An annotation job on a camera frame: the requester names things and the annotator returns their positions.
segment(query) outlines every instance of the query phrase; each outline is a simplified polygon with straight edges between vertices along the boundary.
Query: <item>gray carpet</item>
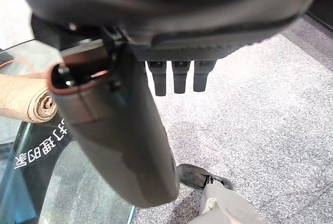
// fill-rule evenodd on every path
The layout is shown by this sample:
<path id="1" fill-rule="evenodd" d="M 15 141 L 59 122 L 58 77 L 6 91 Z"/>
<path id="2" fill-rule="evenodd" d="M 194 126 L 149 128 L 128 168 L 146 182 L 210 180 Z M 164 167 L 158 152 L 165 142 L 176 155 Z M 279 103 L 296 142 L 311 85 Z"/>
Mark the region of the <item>gray carpet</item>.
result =
<path id="1" fill-rule="evenodd" d="M 176 162 L 229 178 L 269 223 L 333 223 L 333 38 L 305 17 L 219 60 L 205 93 L 156 104 Z M 133 224 L 187 223 L 200 194 L 137 209 Z"/>

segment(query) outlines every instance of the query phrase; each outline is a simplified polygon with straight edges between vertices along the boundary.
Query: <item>glass panel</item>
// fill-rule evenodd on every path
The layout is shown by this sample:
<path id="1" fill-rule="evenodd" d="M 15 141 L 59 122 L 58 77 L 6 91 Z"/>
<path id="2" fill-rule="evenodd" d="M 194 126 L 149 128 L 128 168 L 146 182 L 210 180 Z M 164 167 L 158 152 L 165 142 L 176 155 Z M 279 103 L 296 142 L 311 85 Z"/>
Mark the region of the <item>glass panel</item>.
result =
<path id="1" fill-rule="evenodd" d="M 104 181 L 77 142 L 60 155 L 39 224 L 127 223 L 131 206 Z"/>
<path id="2" fill-rule="evenodd" d="M 42 72 L 59 58 L 56 49 L 29 41 L 0 52 L 0 65 L 23 59 L 34 72 Z M 30 72 L 23 62 L 0 68 L 2 74 Z M 59 124 L 57 115 L 39 124 L 0 117 L 0 180 L 6 166 L 0 184 L 0 223 L 130 223 L 133 206 L 103 180 L 70 133 L 59 141 L 53 136 Z M 43 150 L 49 137 L 51 150 Z M 21 158 L 23 166 L 18 167 Z"/>

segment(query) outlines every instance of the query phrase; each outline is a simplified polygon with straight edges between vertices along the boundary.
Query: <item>glass desk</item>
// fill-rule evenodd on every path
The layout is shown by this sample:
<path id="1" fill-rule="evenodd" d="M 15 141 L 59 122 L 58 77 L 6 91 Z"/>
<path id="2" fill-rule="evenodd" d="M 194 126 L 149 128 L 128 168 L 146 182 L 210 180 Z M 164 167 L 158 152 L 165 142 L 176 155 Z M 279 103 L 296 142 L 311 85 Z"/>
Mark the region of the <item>glass desk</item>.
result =
<path id="1" fill-rule="evenodd" d="M 0 159 L 7 165 L 0 184 L 0 223 L 131 222 L 134 207 L 103 180 L 60 116 L 47 123 L 20 123 L 14 142 L 7 139 L 1 147 Z"/>

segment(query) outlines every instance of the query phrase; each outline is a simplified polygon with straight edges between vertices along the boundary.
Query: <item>glass edge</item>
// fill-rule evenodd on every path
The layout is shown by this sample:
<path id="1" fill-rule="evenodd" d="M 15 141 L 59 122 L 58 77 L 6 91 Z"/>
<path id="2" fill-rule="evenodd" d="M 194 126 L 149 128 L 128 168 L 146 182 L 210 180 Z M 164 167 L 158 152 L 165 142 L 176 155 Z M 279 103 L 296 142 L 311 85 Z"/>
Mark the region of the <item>glass edge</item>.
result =
<path id="1" fill-rule="evenodd" d="M 129 219 L 127 221 L 127 224 L 131 224 L 131 222 L 133 220 L 133 216 L 134 216 L 134 211 L 135 211 L 135 206 L 132 206 L 132 209 L 131 209 L 130 216 L 129 216 Z"/>
<path id="2" fill-rule="evenodd" d="M 14 45 L 14 46 L 11 46 L 11 47 L 7 48 L 7 49 L 1 49 L 1 50 L 0 50 L 0 55 L 3 54 L 3 53 L 5 53 L 5 52 L 8 52 L 8 50 L 10 50 L 10 49 L 12 49 L 12 48 L 16 48 L 16 47 L 18 47 L 18 46 L 20 46 L 20 45 L 23 45 L 23 44 L 26 44 L 26 43 L 29 43 L 29 42 L 33 42 L 33 41 L 35 41 L 35 38 L 34 38 L 34 39 L 27 40 L 27 41 L 22 42 L 22 43 L 18 43 L 18 44 Z"/>

